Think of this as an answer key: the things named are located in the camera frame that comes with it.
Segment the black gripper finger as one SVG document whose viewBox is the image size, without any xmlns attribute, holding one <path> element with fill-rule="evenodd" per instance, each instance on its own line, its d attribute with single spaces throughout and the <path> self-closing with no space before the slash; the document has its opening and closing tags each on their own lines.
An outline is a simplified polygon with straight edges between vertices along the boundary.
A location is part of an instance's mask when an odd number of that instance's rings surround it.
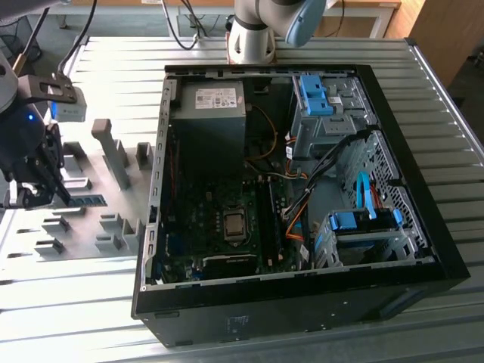
<svg viewBox="0 0 484 363">
<path fill-rule="evenodd" d="M 37 148 L 39 159 L 39 178 L 44 190 L 55 194 L 65 206 L 71 206 L 71 196 L 64 187 L 61 169 L 64 167 L 63 145 L 57 123 L 48 124 L 45 134 Z"/>
<path fill-rule="evenodd" d="M 5 194 L 3 207 L 5 209 L 35 209 L 47 206 L 52 202 L 52 194 L 48 191 L 34 193 L 15 180 L 11 181 Z"/>
</svg>

